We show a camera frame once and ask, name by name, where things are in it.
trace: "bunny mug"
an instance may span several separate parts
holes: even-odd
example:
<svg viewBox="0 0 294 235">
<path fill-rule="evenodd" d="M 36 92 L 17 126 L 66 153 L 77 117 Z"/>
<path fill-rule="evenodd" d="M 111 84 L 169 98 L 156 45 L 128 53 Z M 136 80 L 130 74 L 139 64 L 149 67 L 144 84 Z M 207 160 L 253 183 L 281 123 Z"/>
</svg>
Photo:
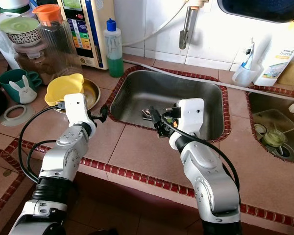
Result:
<svg viewBox="0 0 294 235">
<path fill-rule="evenodd" d="M 10 70 L 0 76 L 0 84 L 15 102 L 28 104 L 37 97 L 42 80 L 34 71 Z"/>
</svg>

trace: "blue bottle cap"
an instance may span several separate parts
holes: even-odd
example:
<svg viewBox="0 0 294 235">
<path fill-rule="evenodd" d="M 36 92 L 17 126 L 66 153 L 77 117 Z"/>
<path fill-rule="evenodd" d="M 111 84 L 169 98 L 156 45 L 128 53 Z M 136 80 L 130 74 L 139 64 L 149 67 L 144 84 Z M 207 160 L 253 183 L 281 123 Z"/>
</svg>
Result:
<svg viewBox="0 0 294 235">
<path fill-rule="evenodd" d="M 107 21 L 107 30 L 111 32 L 116 31 L 117 30 L 116 21 L 109 18 L 109 20 Z"/>
</svg>

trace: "pink tile countertop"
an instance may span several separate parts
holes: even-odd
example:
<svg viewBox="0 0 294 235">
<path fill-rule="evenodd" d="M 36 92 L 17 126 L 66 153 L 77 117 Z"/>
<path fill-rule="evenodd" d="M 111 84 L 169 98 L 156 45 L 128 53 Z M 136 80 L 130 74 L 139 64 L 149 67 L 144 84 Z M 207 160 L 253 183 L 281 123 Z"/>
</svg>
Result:
<svg viewBox="0 0 294 235">
<path fill-rule="evenodd" d="M 233 72 L 223 70 L 128 55 L 124 57 L 154 67 L 209 75 L 225 83 L 230 83 L 233 75 Z M 125 63 L 124 70 L 132 66 Z M 84 76 L 98 84 L 101 90 L 100 101 L 91 110 L 95 114 L 106 102 L 119 79 L 110 77 L 107 71 L 89 67 L 83 69 Z M 278 86 L 294 90 L 291 86 Z M 294 164 L 273 157 L 258 143 L 252 134 L 245 93 L 236 89 L 227 90 L 232 131 L 225 140 L 216 143 L 216 146 L 228 156 L 238 172 L 242 204 L 294 217 Z M 46 89 L 41 88 L 38 98 L 32 103 L 36 111 L 46 107 L 43 101 L 45 93 Z M 110 118 L 103 124 L 97 121 L 97 124 L 97 132 L 90 139 L 89 151 L 85 158 L 124 168 L 132 173 L 138 172 L 180 186 L 192 187 L 184 175 L 178 151 L 170 148 L 168 140 L 158 139 L 154 131 L 114 122 Z M 17 138 L 22 127 L 23 125 L 11 128 L 0 124 L 0 133 Z M 42 140 L 57 139 L 67 127 L 65 115 L 48 111 L 28 127 L 24 140 L 37 143 Z M 82 172 L 96 176 L 98 174 L 92 171 L 99 171 L 98 168 L 100 168 L 98 164 L 95 168 L 80 166 Z M 111 174 L 113 168 L 109 169 L 107 173 L 102 171 L 99 177 L 113 180 L 116 176 Z M 136 181 L 129 183 L 128 186 L 136 188 L 135 185 L 137 185 Z"/>
</svg>

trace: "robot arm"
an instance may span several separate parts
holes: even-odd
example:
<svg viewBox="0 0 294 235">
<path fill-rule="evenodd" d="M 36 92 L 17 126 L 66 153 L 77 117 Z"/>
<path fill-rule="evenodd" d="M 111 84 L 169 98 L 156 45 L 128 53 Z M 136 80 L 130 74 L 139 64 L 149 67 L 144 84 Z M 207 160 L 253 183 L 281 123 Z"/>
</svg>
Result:
<svg viewBox="0 0 294 235">
<path fill-rule="evenodd" d="M 175 121 L 175 126 L 178 122 L 178 130 L 199 136 L 203 123 L 203 104 L 199 98 L 180 100 L 166 114 Z M 181 153 L 184 173 L 195 190 L 204 234 L 240 235 L 239 192 L 223 169 L 220 157 L 210 147 L 167 129 L 153 107 L 149 108 L 149 112 L 159 136 L 168 136 L 170 146 Z"/>
<path fill-rule="evenodd" d="M 80 159 L 88 151 L 89 138 L 96 131 L 91 119 L 104 122 L 107 107 L 102 107 L 102 114 L 90 119 L 83 94 L 66 95 L 64 103 L 69 128 L 45 154 L 36 190 L 25 203 L 9 235 L 65 235 L 62 223 L 66 217 L 68 193 Z"/>
</svg>

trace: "orange lid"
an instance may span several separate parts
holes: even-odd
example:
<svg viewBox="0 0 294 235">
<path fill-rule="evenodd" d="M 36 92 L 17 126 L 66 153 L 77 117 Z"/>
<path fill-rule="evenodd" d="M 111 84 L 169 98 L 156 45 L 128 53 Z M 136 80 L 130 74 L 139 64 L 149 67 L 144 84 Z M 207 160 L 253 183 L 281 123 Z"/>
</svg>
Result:
<svg viewBox="0 0 294 235">
<path fill-rule="evenodd" d="M 51 26 L 52 22 L 62 22 L 60 7 L 57 4 L 37 6 L 33 13 L 37 14 L 42 25 Z"/>
</svg>

